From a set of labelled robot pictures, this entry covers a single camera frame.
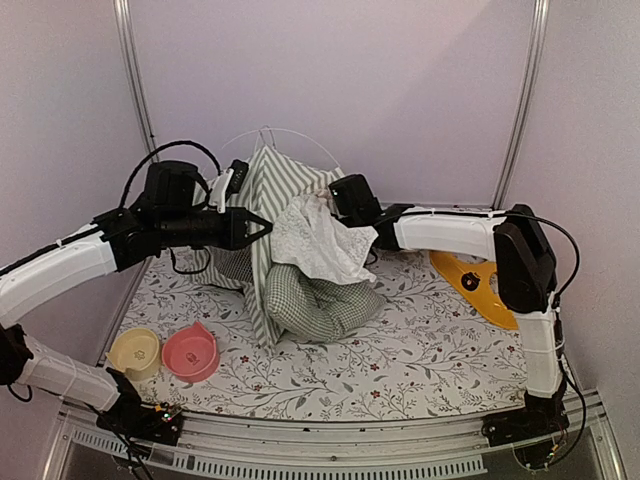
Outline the green checked cushion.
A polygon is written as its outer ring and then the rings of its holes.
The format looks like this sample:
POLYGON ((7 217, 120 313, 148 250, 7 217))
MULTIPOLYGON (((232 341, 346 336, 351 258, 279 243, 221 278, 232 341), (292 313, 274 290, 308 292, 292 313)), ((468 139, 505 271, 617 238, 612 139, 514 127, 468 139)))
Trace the green checked cushion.
POLYGON ((298 338, 315 343, 344 338, 371 320, 385 303, 367 281, 339 285, 309 278, 293 265, 274 265, 265 282, 268 317, 298 338))

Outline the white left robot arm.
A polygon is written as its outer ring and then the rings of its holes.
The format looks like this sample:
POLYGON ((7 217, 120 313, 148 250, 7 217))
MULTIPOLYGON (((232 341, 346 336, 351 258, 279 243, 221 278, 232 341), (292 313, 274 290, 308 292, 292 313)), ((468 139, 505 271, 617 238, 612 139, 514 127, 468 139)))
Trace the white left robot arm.
POLYGON ((86 403, 128 434, 148 426, 148 412, 126 376, 76 360, 48 346, 47 327, 25 327, 42 319, 86 284, 121 273, 165 250, 209 247, 242 250, 271 230, 269 221, 231 206, 249 173, 235 160, 213 181, 183 161, 152 164, 142 192, 96 216, 70 236, 1 270, 1 383, 25 386, 86 403))

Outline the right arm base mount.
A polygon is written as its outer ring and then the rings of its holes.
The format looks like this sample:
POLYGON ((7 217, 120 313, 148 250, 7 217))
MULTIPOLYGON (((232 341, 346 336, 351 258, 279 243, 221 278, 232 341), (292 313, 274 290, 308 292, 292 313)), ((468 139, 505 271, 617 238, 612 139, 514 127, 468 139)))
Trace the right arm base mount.
POLYGON ((491 447, 495 447, 550 435, 565 430, 569 425, 563 408, 555 415, 521 408, 485 416, 481 434, 491 447))

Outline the green striped pet tent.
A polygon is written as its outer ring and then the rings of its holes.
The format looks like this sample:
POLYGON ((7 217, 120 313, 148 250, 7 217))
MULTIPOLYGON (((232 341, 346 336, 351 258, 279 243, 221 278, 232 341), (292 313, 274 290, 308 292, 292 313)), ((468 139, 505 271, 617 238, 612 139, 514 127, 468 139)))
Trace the green striped pet tent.
POLYGON ((270 221, 272 232, 238 251, 206 247, 193 254, 192 265, 196 283, 243 293, 258 345, 272 350, 289 331, 264 308, 271 268, 293 265, 312 279, 339 285, 367 281, 373 287, 376 276, 365 263, 378 234, 371 226, 349 228, 335 218, 329 185, 345 176, 340 167, 309 166, 263 138, 257 139, 248 163, 246 180, 229 203, 270 221))

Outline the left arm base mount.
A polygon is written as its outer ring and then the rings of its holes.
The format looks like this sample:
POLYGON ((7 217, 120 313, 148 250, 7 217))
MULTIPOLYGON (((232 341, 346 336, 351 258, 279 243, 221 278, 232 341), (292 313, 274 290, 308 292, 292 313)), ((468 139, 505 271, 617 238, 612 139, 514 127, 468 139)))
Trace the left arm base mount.
POLYGON ((169 446, 178 444, 184 424, 181 405, 145 403, 131 386, 119 387, 118 393, 116 402, 97 414, 97 427, 125 439, 169 446))

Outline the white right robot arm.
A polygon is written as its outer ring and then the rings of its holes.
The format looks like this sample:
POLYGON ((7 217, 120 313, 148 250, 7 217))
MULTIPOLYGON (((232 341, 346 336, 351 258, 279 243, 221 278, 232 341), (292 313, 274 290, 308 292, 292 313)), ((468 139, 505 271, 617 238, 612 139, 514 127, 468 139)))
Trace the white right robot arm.
POLYGON ((339 220, 373 227, 376 246, 388 251, 426 251, 435 270, 489 323, 516 330, 527 369, 517 427, 537 436, 552 424, 550 399, 561 393, 556 257, 543 221, 524 204, 510 210, 382 208, 361 174, 329 186, 339 220))

